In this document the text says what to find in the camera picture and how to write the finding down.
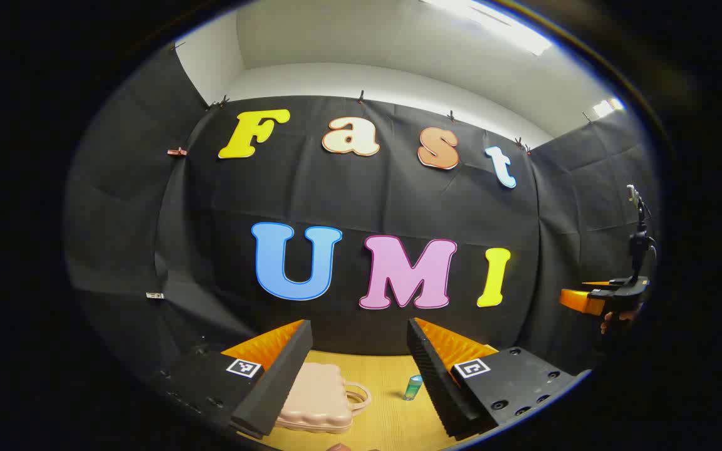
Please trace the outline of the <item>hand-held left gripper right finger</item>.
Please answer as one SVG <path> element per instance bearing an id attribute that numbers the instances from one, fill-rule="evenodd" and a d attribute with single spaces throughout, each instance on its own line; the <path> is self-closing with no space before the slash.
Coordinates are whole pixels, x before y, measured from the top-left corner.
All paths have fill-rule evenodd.
<path id="1" fill-rule="evenodd" d="M 564 397 L 575 376 L 520 346 L 495 350 L 429 321 L 407 321 L 407 346 L 445 432 L 499 433 Z"/>

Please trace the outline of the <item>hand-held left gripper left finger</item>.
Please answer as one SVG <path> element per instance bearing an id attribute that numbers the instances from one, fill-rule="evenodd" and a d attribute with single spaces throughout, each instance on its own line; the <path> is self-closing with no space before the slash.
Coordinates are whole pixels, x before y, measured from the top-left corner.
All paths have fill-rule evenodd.
<path id="1" fill-rule="evenodd" d="M 223 434 L 269 434 L 313 345 L 301 319 L 238 345 L 198 345 L 160 372 L 160 394 Z"/>

